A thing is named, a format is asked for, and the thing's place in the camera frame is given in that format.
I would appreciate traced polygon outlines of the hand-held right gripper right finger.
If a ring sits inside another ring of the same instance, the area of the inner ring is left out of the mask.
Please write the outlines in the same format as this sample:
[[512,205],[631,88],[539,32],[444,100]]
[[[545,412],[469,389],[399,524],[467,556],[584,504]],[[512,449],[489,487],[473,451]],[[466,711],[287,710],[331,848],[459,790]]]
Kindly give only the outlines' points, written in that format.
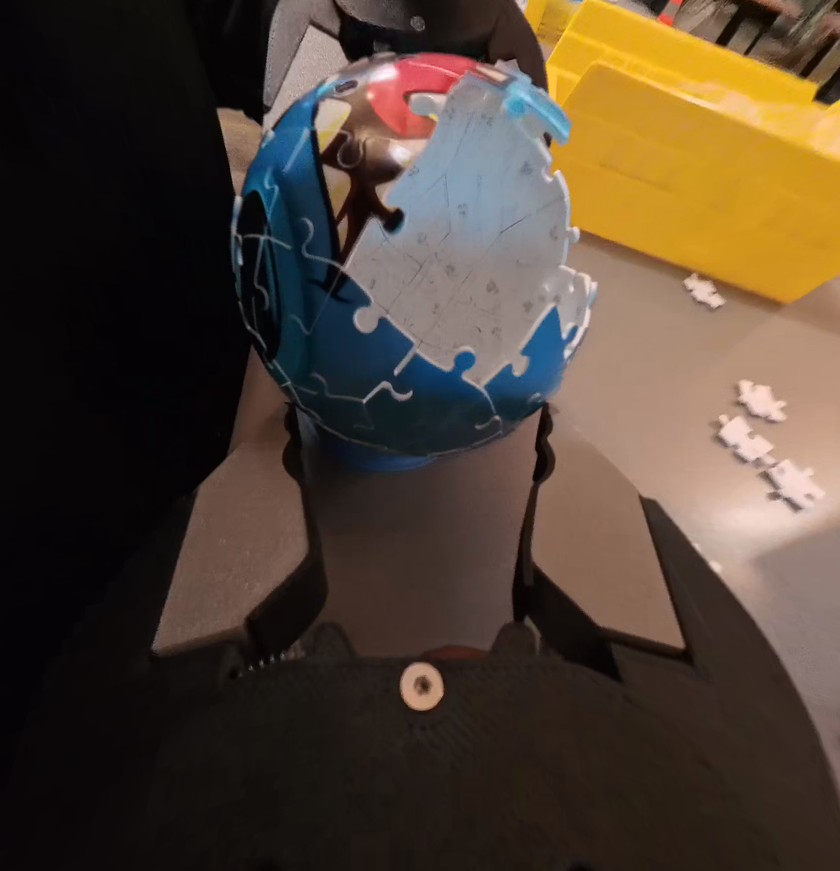
[[538,413],[513,614],[567,662],[622,681],[624,648],[687,658],[640,491],[553,405]]

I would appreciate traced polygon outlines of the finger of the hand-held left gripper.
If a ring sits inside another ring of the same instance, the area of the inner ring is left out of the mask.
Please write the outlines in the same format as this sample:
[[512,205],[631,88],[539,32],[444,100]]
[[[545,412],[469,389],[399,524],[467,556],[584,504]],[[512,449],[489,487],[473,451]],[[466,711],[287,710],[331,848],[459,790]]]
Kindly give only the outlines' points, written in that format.
[[292,103],[348,63],[339,29],[339,24],[314,20],[272,22],[263,79],[262,128],[273,128]]

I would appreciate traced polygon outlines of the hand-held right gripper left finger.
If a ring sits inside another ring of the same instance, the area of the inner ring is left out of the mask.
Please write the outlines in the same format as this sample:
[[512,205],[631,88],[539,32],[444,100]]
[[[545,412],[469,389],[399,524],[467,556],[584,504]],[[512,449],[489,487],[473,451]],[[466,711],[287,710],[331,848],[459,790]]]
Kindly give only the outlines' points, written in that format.
[[276,659],[321,614],[327,578],[296,410],[271,415],[197,488],[153,653],[227,643]]

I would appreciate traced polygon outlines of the blue monster puzzle ball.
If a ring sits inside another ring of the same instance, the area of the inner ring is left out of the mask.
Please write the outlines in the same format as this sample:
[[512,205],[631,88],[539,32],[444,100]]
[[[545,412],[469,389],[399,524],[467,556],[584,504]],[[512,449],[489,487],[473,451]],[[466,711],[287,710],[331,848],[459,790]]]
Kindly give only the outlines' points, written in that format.
[[567,266],[547,138],[570,131],[521,71],[423,52],[342,68],[264,132],[231,222],[241,316],[346,463],[464,454],[556,394],[597,293]]

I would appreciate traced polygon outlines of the white loose puzzle piece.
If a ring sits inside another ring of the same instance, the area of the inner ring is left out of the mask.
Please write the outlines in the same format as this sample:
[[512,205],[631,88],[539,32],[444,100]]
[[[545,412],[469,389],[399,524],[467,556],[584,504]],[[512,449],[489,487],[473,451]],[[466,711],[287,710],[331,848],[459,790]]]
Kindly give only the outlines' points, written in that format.
[[737,403],[750,416],[774,423],[787,419],[786,401],[776,398],[771,386],[741,379],[736,388]]
[[741,463],[766,466],[773,464],[774,444],[755,433],[741,416],[719,416],[716,440],[730,450]]
[[716,311],[726,304],[726,299],[709,279],[691,274],[683,279],[682,284],[693,301],[708,310]]
[[763,476],[775,497],[796,511],[811,510],[826,497],[826,491],[814,480],[814,471],[790,459],[773,463],[763,471]]

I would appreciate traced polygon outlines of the person's black top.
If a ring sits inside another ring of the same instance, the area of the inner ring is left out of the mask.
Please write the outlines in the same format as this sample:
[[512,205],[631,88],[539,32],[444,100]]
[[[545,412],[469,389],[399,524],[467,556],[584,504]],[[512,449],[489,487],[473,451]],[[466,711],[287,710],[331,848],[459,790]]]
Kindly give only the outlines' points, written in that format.
[[223,457],[249,340],[217,110],[276,2],[0,2],[0,659]]

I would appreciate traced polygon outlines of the yellow plastic bin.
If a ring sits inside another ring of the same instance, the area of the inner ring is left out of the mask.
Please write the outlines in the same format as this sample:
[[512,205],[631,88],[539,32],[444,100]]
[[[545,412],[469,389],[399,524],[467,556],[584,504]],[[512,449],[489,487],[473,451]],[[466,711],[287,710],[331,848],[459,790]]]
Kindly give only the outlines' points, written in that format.
[[581,230],[789,303],[840,276],[840,98],[611,2],[525,2]]

